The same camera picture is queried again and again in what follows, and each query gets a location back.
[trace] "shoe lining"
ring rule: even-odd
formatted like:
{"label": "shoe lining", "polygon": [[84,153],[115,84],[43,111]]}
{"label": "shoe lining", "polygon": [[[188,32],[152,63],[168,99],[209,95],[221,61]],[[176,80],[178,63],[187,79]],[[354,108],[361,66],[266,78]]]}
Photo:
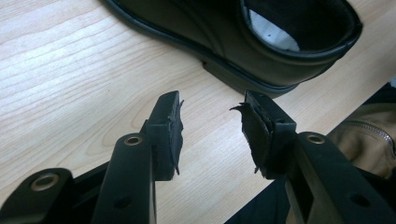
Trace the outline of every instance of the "shoe lining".
{"label": "shoe lining", "polygon": [[255,14],[295,40],[299,51],[332,49],[348,39],[356,25],[344,1],[246,0],[246,7],[250,11],[253,32],[262,41],[280,49],[283,44],[278,45],[277,42],[268,40],[268,35],[263,35],[265,24],[254,19],[257,17]]}
{"label": "shoe lining", "polygon": [[279,49],[292,51],[300,50],[293,37],[291,37],[286,31],[265,19],[263,16],[257,14],[253,10],[250,10],[249,17],[253,31],[266,43]]}

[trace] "wooden table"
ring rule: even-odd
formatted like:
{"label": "wooden table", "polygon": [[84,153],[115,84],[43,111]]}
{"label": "wooden table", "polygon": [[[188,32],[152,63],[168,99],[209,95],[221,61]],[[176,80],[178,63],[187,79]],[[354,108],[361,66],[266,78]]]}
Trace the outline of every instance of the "wooden table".
{"label": "wooden table", "polygon": [[[396,1],[353,0],[364,31],[320,77],[276,102],[298,132],[327,133],[396,75]],[[253,174],[244,97],[190,55],[130,30],[102,1],[0,2],[0,203],[37,171],[81,175],[179,90],[181,175],[157,183],[158,223],[222,223],[270,181]]]}

